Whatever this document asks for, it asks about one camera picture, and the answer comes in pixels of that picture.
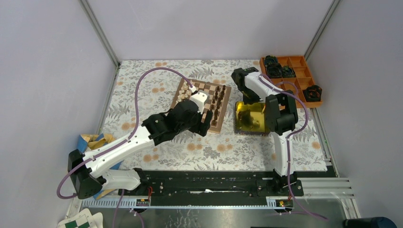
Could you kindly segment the yellow tin box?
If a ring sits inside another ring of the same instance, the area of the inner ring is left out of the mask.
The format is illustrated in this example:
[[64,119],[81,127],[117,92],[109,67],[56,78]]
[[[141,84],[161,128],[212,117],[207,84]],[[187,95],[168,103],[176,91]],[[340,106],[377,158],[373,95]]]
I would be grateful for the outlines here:
[[235,134],[268,136],[270,130],[265,124],[264,111],[264,103],[246,104],[237,101],[234,115]]

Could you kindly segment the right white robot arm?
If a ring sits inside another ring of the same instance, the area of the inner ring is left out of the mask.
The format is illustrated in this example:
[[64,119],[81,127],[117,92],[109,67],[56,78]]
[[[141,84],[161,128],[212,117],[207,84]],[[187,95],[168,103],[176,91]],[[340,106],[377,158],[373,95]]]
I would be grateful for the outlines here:
[[290,90],[283,90],[272,83],[271,79],[260,73],[255,67],[237,68],[231,78],[238,90],[243,94],[246,104],[260,101],[265,103],[265,128],[273,137],[277,162],[275,172],[280,177],[292,174],[295,170],[292,164],[291,135],[298,122],[295,96]]

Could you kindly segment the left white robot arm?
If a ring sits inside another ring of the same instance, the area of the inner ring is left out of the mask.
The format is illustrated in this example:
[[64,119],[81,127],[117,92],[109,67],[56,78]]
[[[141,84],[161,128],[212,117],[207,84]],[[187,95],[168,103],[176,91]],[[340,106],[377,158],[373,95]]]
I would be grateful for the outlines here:
[[172,140],[184,131],[205,136],[213,112],[201,114],[198,105],[183,100],[165,113],[149,116],[127,135],[98,149],[81,153],[78,149],[68,155],[68,175],[74,185],[74,197],[86,199],[102,190],[131,190],[135,195],[147,191],[147,178],[141,169],[113,170],[112,166],[130,155]]

